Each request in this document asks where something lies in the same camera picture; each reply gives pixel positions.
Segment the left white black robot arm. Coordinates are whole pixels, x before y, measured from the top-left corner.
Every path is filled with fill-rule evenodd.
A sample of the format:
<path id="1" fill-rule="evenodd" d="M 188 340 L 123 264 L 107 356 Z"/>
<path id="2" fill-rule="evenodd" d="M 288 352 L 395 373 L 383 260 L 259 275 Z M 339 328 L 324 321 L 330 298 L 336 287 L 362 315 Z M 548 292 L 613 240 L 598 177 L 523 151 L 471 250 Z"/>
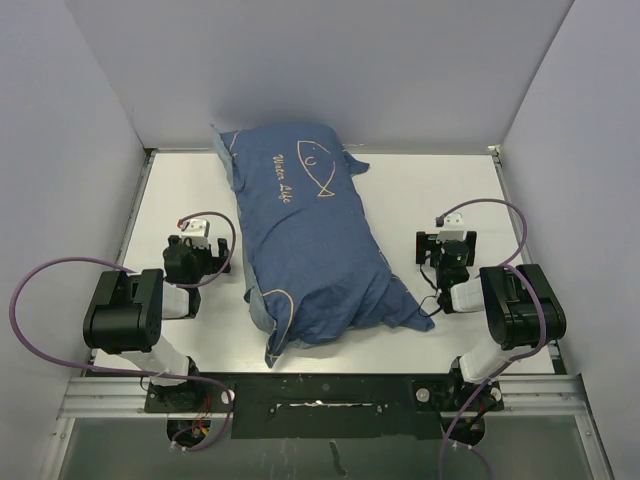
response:
<path id="1" fill-rule="evenodd" d="M 208 275 L 228 273 L 227 240 L 198 235 L 171 235 L 163 251 L 163 269 L 139 274 L 101 274 L 83 323 L 83 339 L 92 349 L 124 358 L 152 373 L 149 394 L 190 411 L 208 400 L 207 388 L 191 357 L 179 353 L 162 336 L 165 320 L 191 319 L 199 311 L 198 283 Z"/>

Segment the blue pillowcase with fish print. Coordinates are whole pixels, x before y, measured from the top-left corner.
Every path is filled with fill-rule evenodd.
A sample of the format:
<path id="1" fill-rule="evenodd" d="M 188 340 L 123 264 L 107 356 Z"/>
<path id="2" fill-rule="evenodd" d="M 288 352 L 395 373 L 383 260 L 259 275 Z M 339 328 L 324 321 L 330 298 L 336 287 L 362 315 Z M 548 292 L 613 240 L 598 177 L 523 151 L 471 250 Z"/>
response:
<path id="1" fill-rule="evenodd" d="M 244 299 L 268 335 L 268 367 L 287 347 L 333 343 L 352 329 L 433 329 L 372 235 L 352 180 L 368 163 L 331 127 L 214 130 L 212 143 L 236 198 Z"/>

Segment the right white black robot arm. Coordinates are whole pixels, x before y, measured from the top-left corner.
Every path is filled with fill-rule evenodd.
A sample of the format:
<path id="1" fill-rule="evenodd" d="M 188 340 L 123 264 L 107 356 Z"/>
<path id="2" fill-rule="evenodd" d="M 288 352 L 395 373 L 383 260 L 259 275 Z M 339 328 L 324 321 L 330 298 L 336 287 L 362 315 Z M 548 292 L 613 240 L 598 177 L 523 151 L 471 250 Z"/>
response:
<path id="1" fill-rule="evenodd" d="M 483 267 L 477 278 L 469 268 L 475 261 L 477 233 L 470 231 L 443 239 L 440 235 L 416 233 L 415 263 L 430 266 L 435 279 L 438 313 L 485 314 L 488 336 L 454 364 L 453 377 L 445 384 L 448 402 L 469 408 L 481 396 L 482 382 L 495 371 L 521 358 L 529 358 L 566 333 L 566 315 L 542 267 Z"/>

